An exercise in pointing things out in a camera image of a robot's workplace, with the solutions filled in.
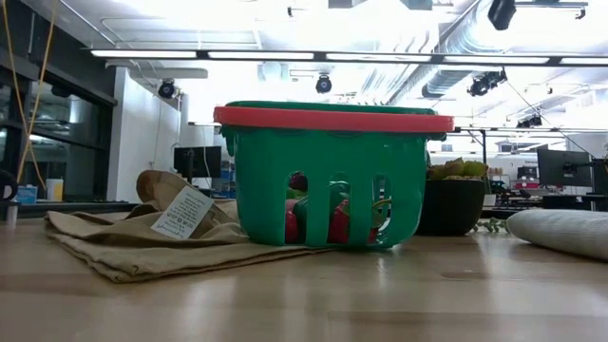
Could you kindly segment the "dark green toy vegetable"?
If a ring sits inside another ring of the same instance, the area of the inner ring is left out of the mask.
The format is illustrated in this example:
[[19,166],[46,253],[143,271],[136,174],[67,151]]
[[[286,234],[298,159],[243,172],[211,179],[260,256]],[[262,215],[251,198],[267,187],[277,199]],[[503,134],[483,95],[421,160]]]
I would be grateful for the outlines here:
[[297,236],[296,243],[304,243],[306,239],[307,220],[308,220],[308,204],[309,199],[304,197],[300,199],[293,208],[293,213],[296,219]]

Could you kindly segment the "red toy strawberry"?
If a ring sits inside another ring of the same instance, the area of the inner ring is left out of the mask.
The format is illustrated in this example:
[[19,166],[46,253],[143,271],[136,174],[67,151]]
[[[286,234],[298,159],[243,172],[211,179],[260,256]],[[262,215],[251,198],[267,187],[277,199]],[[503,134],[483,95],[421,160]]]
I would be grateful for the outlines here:
[[350,202],[342,200],[333,210],[329,226],[328,242],[343,244],[348,242],[350,230]]

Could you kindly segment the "green basket with orange rim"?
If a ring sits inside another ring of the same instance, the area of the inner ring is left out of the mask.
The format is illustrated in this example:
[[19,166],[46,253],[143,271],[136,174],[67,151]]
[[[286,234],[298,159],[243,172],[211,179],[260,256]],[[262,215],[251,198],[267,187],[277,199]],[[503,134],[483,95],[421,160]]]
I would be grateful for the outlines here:
[[[240,101],[214,110],[236,166],[241,227],[259,244],[385,249],[409,239],[424,202],[429,140],[454,128],[427,108]],[[285,242],[290,176],[308,178],[304,243]],[[329,243],[334,208],[350,202],[348,242]],[[372,228],[379,232],[368,244]]]

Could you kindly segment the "black computer monitor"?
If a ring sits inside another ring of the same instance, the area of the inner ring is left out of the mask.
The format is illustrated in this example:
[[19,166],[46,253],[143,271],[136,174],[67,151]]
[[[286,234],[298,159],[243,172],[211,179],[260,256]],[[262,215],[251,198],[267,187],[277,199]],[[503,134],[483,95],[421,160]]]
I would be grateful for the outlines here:
[[187,179],[221,176],[221,147],[177,147],[173,167]]
[[539,149],[542,185],[591,187],[591,161],[585,152]]
[[608,196],[608,160],[592,159],[593,192]]

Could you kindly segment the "potted succulent plant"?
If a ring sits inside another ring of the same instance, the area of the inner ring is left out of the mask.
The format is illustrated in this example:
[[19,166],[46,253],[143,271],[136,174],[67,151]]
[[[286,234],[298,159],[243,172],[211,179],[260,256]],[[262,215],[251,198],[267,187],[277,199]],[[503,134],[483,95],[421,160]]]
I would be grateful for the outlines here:
[[488,193],[488,166],[462,158],[427,166],[421,217],[415,234],[424,237],[461,237],[482,216]]

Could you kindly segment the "tan folded cloth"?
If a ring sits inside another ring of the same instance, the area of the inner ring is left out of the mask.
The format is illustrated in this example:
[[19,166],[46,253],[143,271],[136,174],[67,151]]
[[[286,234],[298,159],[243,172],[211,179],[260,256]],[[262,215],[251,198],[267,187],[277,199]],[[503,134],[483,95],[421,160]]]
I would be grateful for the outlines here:
[[142,203],[125,218],[108,220],[88,213],[49,211],[45,232],[68,253],[115,283],[204,273],[322,252],[302,246],[253,243],[239,224],[233,199],[216,199],[191,237],[179,240],[153,231],[153,224],[184,188],[193,186],[176,174],[145,170],[136,181]]

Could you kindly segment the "long ceiling light strip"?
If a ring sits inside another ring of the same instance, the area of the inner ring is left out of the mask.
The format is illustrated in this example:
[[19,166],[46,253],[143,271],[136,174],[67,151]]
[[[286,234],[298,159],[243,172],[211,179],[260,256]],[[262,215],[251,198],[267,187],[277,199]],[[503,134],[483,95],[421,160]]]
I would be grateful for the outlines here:
[[475,67],[608,67],[608,55],[521,55],[337,52],[305,50],[213,50],[213,49],[92,49],[105,59],[294,62],[330,64],[415,64]]

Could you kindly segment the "white plaid dish towel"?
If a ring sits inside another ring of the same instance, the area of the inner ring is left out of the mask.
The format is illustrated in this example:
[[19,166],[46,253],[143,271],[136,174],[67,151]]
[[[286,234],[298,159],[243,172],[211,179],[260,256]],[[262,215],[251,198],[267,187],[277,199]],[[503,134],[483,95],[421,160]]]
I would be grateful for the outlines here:
[[608,212],[534,209],[506,220],[516,238],[554,251],[608,262]]

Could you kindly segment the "small blue box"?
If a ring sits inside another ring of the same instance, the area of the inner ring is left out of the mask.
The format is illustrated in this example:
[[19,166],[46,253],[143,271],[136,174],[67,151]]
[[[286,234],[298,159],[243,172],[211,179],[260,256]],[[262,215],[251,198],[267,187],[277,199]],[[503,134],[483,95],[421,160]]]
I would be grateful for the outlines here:
[[38,187],[33,185],[19,185],[15,200],[24,205],[33,205],[37,201]]

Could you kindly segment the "black round object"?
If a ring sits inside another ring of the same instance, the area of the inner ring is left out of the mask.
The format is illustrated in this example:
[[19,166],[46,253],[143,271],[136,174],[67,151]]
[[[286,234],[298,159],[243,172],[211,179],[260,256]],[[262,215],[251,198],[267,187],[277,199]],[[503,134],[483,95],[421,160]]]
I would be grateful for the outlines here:
[[13,200],[17,192],[16,178],[10,172],[0,169],[0,202]]

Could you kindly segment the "silver ventilation duct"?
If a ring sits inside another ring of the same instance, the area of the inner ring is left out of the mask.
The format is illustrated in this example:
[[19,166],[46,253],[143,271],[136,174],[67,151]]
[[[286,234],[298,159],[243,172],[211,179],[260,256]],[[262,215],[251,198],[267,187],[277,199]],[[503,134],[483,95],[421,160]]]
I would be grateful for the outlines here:
[[[438,43],[431,52],[434,53],[456,53],[471,52],[467,35],[470,32],[469,24],[476,19],[476,10],[479,0],[473,0],[471,4],[460,14],[457,19],[446,28],[440,29]],[[468,76],[470,70],[447,69],[446,66],[418,65],[408,66],[406,75],[402,82],[389,97],[389,104],[396,105],[399,101],[407,98],[422,97],[428,99],[439,99],[447,91]]]

